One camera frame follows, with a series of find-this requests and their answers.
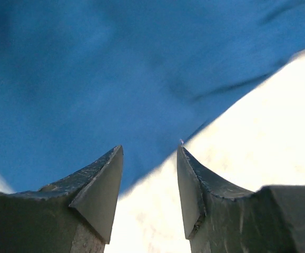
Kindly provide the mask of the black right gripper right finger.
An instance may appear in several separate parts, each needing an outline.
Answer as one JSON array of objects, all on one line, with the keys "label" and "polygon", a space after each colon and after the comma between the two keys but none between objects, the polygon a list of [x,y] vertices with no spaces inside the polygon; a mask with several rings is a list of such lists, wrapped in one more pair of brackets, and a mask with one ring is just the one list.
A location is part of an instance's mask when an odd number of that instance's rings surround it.
[{"label": "black right gripper right finger", "polygon": [[305,252],[305,186],[241,188],[177,150],[184,233],[192,252]]}]

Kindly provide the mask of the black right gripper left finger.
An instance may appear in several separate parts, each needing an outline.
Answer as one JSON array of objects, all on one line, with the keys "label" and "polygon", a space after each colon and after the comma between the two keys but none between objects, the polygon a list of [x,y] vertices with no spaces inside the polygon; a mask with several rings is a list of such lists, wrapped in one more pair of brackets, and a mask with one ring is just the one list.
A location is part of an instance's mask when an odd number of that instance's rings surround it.
[{"label": "black right gripper left finger", "polygon": [[38,191],[0,192],[0,252],[103,252],[122,170],[118,145]]}]

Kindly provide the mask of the blue t shirt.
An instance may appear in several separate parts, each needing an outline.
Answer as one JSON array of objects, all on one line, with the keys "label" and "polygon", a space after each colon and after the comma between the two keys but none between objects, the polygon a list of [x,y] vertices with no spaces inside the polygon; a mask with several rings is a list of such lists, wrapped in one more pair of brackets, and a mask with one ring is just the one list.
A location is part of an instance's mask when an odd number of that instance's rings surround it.
[{"label": "blue t shirt", "polygon": [[121,191],[305,49],[305,1],[0,1],[0,173],[124,147]]}]

